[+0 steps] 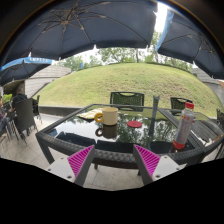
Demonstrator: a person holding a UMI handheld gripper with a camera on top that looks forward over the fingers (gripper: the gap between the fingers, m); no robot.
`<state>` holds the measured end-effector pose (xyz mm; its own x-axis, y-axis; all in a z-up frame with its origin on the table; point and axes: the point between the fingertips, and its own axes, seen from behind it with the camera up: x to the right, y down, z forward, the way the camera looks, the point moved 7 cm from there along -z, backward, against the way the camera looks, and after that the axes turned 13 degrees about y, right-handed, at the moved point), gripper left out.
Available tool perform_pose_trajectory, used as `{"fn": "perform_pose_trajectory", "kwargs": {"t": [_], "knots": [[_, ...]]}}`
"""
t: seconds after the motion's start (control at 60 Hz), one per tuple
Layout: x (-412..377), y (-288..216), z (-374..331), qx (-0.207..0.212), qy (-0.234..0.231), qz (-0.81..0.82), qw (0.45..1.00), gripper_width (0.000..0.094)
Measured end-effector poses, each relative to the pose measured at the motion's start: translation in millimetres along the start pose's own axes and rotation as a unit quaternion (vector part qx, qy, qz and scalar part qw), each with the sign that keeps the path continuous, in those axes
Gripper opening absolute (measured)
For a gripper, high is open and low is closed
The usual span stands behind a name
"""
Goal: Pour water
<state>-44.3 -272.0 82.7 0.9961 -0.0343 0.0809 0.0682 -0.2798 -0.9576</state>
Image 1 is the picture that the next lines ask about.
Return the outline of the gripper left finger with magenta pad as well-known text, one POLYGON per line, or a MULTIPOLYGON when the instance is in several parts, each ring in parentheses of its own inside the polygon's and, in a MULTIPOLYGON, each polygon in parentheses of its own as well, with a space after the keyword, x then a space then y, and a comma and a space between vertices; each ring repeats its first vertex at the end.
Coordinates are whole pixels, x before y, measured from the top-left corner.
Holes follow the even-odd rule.
POLYGON ((82 186, 95 156, 95 146, 88 146, 70 156, 63 156, 50 164, 46 170, 65 180, 82 186))

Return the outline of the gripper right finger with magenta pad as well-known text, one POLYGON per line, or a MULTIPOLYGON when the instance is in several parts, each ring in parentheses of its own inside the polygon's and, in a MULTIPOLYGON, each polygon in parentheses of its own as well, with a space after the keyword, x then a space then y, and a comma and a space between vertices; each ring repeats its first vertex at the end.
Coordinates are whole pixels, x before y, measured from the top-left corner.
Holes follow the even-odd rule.
POLYGON ((139 145, 133 146, 133 155, 144 185, 148 185, 181 169, 168 155, 159 156, 139 145))

